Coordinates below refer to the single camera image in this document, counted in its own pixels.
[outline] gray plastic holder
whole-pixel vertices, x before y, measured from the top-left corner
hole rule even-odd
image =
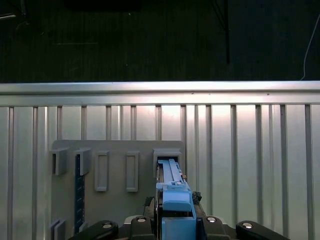
[[[91,149],[90,148],[80,148],[74,151],[74,155],[80,156],[80,175],[83,176],[90,171],[91,167]]]
[[[153,177],[157,177],[158,158],[177,158],[179,165],[181,164],[180,148],[154,148],[153,149]]]
[[[94,189],[105,192],[109,185],[109,151],[97,151],[94,155]]]
[[[66,221],[57,220],[51,227],[51,240],[65,240],[66,239]]]
[[[52,162],[52,174],[62,175],[67,171],[68,148],[58,148],[50,151]]]
[[[126,191],[138,192],[139,190],[139,151],[126,153]]]

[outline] blue gripper housing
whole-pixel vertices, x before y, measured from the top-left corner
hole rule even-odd
[[[85,176],[80,175],[80,155],[75,157],[74,171],[74,234],[85,222]]]
[[[156,190],[162,192],[163,211],[188,212],[192,216],[162,217],[162,240],[195,240],[196,211],[192,191],[182,178],[182,171],[174,159],[158,160],[163,168],[163,182],[156,184]]]

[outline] dark carpet floor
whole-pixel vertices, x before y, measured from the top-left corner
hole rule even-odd
[[[0,21],[2,83],[299,80],[320,13],[319,0],[230,0],[227,64],[209,0],[144,0],[122,12],[72,11],[62,0],[27,7],[31,24]],[[320,23],[305,80],[320,80]]]

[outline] metal fence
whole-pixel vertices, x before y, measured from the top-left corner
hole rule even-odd
[[[49,240],[54,140],[181,140],[207,214],[320,239],[320,82],[0,85],[0,239]]]

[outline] metal corrugated wall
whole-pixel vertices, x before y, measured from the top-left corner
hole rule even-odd
[[[57,139],[181,140],[208,214],[320,239],[320,105],[0,107],[0,239],[44,240]]]

